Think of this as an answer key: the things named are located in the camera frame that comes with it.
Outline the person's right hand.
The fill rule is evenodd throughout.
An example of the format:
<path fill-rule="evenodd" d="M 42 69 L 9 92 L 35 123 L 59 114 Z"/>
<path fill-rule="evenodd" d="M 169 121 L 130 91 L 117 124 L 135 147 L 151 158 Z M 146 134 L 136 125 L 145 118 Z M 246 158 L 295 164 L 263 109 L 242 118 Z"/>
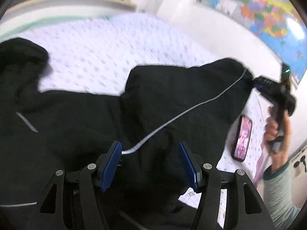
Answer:
<path fill-rule="evenodd" d="M 288 162 L 291 142 L 291 123 L 288 111 L 283 112 L 282 133 L 280 134 L 279 123 L 273 117 L 274 109 L 273 106 L 268 108 L 270 117 L 266 120 L 267 124 L 263 137 L 268 155 L 272 160 L 271 174 L 279 171 Z"/>

